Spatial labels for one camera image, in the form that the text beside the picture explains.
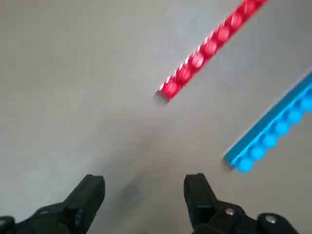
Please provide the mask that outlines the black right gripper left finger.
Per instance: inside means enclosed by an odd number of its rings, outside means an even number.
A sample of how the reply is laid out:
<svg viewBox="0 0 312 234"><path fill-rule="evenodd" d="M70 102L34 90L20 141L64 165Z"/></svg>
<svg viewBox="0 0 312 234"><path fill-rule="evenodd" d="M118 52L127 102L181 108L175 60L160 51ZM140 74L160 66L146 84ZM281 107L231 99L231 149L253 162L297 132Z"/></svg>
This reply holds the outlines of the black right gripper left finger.
<svg viewBox="0 0 312 234"><path fill-rule="evenodd" d="M2 234L85 234L105 198L103 176L86 175L60 203L39 208L27 219L16 222L0 217Z"/></svg>

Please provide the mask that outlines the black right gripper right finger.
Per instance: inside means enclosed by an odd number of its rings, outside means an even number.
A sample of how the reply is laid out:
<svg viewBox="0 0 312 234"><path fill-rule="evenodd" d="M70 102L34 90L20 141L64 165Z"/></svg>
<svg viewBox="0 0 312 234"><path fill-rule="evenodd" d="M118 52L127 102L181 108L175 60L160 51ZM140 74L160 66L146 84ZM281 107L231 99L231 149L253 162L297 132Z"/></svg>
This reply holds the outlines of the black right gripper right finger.
<svg viewBox="0 0 312 234"><path fill-rule="evenodd" d="M238 205L218 200L203 173L186 175L184 198L194 234L296 234L283 216L261 213L257 219Z"/></svg>

